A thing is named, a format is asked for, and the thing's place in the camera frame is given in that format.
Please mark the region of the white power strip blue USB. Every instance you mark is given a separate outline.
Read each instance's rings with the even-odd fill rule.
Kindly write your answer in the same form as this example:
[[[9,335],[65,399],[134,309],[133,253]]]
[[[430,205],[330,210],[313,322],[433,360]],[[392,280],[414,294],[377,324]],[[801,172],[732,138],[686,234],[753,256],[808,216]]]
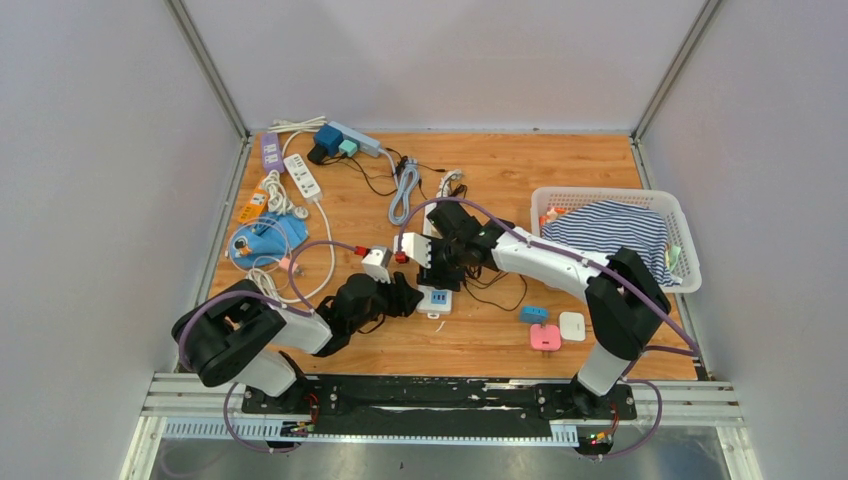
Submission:
[[[422,234],[424,236],[440,238],[441,235],[435,230],[432,222],[427,218],[427,215],[435,206],[436,204],[430,204],[424,209]],[[429,319],[438,319],[443,315],[451,313],[453,298],[453,292],[451,290],[439,289],[421,283],[418,283],[416,288],[423,294],[423,298],[416,306],[417,313],[426,315]]]

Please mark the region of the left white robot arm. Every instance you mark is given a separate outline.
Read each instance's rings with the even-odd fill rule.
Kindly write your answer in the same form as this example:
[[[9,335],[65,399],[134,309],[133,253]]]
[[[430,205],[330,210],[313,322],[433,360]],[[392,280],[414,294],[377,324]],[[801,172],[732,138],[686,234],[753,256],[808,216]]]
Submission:
[[[400,272],[388,283],[358,273],[306,312],[284,306],[245,279],[180,317],[171,336],[180,363],[204,386],[241,383],[267,395],[279,411],[293,413],[306,400],[306,386],[298,380],[303,373],[287,354],[274,353],[270,346],[328,357],[365,325],[410,316],[424,297]]]

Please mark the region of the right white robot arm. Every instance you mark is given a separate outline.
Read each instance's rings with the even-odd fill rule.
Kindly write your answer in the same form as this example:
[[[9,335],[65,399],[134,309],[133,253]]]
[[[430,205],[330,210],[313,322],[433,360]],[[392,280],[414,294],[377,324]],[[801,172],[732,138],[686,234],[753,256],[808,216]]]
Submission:
[[[492,213],[481,224],[467,212],[477,203],[435,198],[417,206],[448,248],[442,257],[452,268],[484,266],[516,273],[563,291],[585,303],[595,345],[574,379],[571,403],[584,417],[596,417],[611,403],[610,390],[642,355],[662,324],[670,324],[670,304],[639,255],[620,248],[612,255],[573,249],[544,240]]]

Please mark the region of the small blue charger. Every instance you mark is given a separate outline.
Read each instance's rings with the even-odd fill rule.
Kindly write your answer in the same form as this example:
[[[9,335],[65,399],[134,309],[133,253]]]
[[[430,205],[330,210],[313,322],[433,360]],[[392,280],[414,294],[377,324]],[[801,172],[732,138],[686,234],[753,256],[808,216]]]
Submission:
[[[519,320],[522,323],[540,325],[549,319],[549,311],[546,308],[526,305],[520,309]]]

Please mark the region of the pink square charger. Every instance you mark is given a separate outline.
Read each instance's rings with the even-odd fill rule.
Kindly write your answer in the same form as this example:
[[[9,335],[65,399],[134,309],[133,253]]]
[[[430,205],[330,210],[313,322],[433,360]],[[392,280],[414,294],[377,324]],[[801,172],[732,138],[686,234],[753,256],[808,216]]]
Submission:
[[[529,328],[530,347],[539,352],[555,352],[562,347],[560,329],[552,324],[532,324]]]

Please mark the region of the white plastic basket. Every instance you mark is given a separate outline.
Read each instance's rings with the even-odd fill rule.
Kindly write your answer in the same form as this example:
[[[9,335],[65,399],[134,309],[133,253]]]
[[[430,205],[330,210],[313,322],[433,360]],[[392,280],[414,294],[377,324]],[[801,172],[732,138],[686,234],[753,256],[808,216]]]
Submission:
[[[668,263],[672,273],[681,278],[681,283],[670,287],[660,285],[664,291],[688,294],[701,287],[700,261],[687,218],[676,197],[667,192],[600,187],[540,187],[530,197],[532,232],[540,236],[541,226],[545,223],[570,211],[604,200],[653,210],[666,223],[671,242],[667,253]]]

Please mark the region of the white square charger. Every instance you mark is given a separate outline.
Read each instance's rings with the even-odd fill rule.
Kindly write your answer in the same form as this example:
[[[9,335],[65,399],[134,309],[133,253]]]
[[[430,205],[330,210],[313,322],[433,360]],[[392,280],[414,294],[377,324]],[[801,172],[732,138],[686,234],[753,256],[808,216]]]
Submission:
[[[562,312],[558,316],[560,336],[564,341],[583,342],[587,338],[585,317],[579,312]]]

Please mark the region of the light blue power strip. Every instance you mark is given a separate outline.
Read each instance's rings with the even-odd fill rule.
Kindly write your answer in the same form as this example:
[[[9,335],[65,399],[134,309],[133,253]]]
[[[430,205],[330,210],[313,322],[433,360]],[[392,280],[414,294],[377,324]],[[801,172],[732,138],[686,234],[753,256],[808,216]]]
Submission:
[[[358,130],[342,125],[336,121],[329,121],[327,125],[338,130],[345,140],[350,140],[357,144],[358,151],[373,158],[378,158],[382,154],[382,144],[379,140]]]

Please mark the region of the striped blue white cloth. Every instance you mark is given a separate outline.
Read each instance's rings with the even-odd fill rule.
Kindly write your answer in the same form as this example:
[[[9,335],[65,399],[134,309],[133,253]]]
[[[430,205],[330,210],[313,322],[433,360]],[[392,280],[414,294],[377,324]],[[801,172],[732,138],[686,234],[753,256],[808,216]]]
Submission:
[[[668,263],[668,227],[653,210],[604,200],[558,216],[541,226],[540,236],[575,249],[614,254],[625,247],[636,252],[658,284],[681,283]]]

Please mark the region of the orange power strip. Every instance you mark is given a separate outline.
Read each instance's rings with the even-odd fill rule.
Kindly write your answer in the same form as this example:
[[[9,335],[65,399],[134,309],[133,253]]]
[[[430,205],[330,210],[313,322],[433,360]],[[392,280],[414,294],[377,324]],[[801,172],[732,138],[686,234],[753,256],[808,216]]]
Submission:
[[[237,216],[239,224],[256,220],[266,210],[269,195],[268,192],[261,186],[254,188],[248,196],[247,202]]]

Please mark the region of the dark blue cube adapter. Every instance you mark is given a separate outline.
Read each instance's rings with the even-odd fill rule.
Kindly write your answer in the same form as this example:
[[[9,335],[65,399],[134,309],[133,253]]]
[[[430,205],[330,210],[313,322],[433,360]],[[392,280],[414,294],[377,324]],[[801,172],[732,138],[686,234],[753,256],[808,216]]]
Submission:
[[[344,141],[344,135],[337,128],[325,124],[315,133],[313,141],[315,144],[314,150],[323,159],[338,154],[339,147]]]

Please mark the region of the purple power strip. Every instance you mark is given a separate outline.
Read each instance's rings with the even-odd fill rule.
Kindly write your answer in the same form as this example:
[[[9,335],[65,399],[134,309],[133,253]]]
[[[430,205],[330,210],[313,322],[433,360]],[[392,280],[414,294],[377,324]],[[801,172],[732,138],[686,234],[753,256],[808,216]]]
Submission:
[[[282,148],[279,136],[274,132],[264,132],[259,136],[261,164],[264,171],[269,174],[273,171],[283,173],[285,165],[283,161]]]

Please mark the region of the black mounting rail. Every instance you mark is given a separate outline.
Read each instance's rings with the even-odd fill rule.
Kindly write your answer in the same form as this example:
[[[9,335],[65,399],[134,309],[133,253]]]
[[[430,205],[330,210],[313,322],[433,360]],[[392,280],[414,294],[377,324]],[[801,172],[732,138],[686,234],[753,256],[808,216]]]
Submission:
[[[508,378],[318,375],[271,397],[245,390],[246,414],[304,415],[318,434],[517,437],[551,434],[555,420],[609,426],[637,417],[629,386],[600,398],[566,381]]]

